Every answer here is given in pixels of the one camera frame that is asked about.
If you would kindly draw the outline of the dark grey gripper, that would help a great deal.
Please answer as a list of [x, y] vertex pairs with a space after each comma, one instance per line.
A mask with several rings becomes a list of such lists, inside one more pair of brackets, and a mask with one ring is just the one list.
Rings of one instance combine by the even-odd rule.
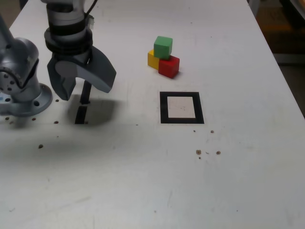
[[76, 85], [76, 78], [91, 83], [98, 90], [109, 93], [116, 70], [109, 59], [94, 46], [91, 49], [69, 49], [52, 52], [47, 65], [55, 93], [68, 101]]

